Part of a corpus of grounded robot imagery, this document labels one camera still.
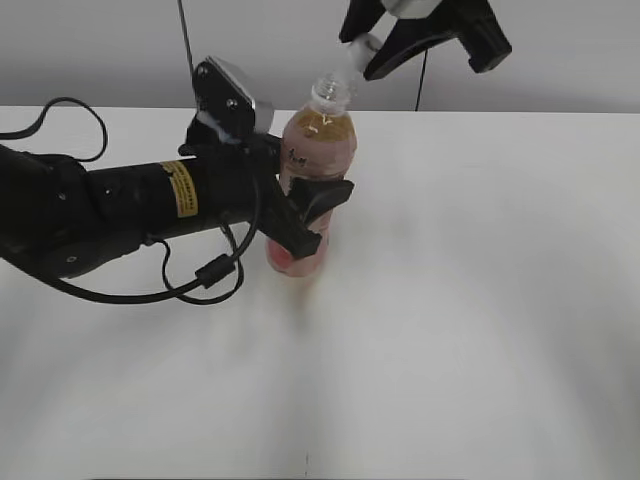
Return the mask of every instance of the plastic bottle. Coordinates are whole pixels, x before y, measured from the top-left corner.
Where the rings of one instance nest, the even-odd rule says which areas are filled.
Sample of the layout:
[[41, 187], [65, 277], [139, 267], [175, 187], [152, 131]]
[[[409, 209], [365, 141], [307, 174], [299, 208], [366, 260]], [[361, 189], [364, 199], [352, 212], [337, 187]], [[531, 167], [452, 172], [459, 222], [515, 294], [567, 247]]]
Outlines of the plastic bottle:
[[[347, 173], [357, 148], [356, 132], [347, 112], [351, 101], [348, 77], [345, 70], [321, 77], [311, 90], [309, 103], [285, 127], [280, 157], [280, 185], [285, 193], [296, 177], [335, 180]], [[310, 226], [322, 234], [320, 247], [311, 257], [294, 261], [286, 249], [268, 240], [271, 266], [291, 277], [304, 277], [316, 271], [327, 253], [331, 213]]]

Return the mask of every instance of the pink drink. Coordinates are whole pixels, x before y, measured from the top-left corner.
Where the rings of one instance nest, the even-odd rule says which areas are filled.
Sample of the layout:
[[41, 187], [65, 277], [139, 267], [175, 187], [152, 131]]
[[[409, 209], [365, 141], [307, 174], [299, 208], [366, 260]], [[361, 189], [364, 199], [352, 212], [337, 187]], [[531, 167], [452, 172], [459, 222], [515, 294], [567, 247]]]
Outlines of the pink drink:
[[[313, 100], [289, 121], [282, 135], [280, 156], [280, 185], [285, 193], [289, 192], [295, 177], [335, 180], [347, 173], [357, 147], [353, 122], [345, 110], [348, 102], [346, 86], [324, 77], [314, 87]], [[291, 277], [313, 273], [327, 253], [331, 213], [310, 226], [311, 230], [322, 234], [320, 247], [311, 257], [294, 261], [286, 249], [268, 240], [267, 257], [271, 266]]]

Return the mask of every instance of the yellow warning label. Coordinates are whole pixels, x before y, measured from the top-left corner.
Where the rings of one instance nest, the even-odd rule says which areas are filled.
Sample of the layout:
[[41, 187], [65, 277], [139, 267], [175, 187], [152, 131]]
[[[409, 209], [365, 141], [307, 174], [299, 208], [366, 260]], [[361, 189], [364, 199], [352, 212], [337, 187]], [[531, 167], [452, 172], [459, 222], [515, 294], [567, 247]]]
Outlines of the yellow warning label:
[[193, 217], [198, 214], [198, 195], [189, 170], [178, 160], [161, 163], [169, 174], [173, 193], [176, 196], [178, 217]]

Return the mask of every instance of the bottle neck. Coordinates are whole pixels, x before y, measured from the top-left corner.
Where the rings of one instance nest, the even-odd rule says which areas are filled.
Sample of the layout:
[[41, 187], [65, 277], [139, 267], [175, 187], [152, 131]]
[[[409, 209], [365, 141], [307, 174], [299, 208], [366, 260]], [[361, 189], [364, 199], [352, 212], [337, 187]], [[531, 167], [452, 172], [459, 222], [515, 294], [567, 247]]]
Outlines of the bottle neck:
[[314, 112], [321, 113], [322, 115], [330, 115], [332, 117], [340, 117], [347, 113], [347, 106], [334, 102], [325, 102], [312, 98], [308, 103], [309, 108]]

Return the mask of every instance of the robotic arm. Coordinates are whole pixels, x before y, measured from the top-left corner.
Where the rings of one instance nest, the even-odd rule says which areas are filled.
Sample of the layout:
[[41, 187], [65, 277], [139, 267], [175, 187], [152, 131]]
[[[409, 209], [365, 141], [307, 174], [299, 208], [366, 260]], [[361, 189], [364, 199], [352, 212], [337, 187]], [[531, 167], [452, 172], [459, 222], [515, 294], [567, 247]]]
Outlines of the robotic arm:
[[[351, 0], [340, 39], [351, 42], [366, 34], [385, 11], [399, 20], [367, 65], [368, 80], [383, 78], [412, 56], [456, 37], [476, 72], [494, 68], [511, 52], [486, 0]], [[345, 203], [354, 185], [296, 179], [285, 197], [276, 180], [280, 141], [268, 134], [271, 105], [254, 95], [242, 72], [219, 59], [207, 58], [195, 68], [193, 89], [197, 111], [179, 148], [182, 160], [87, 171], [69, 156], [16, 152], [0, 145], [0, 257], [79, 298], [142, 304], [185, 300], [186, 293], [211, 287], [236, 266], [241, 271], [240, 256], [257, 230], [296, 259], [313, 255], [321, 237], [307, 226]], [[50, 102], [34, 125], [0, 134], [0, 140], [32, 135], [60, 100], [69, 99]], [[104, 124], [87, 105], [76, 103], [101, 122], [104, 151]], [[167, 291], [114, 296], [61, 280], [140, 245], [166, 245], [168, 238], [214, 228], [228, 232], [229, 225], [241, 222], [249, 222], [250, 228], [239, 246], [232, 242], [233, 253], [207, 263], [193, 281], [177, 288], [165, 278]], [[240, 274], [237, 287], [241, 283]]]
[[367, 80], [386, 77], [410, 58], [458, 38], [476, 73], [497, 67], [512, 51], [487, 0], [351, 0], [340, 40], [368, 33], [385, 11], [398, 17], [389, 38], [364, 71]]

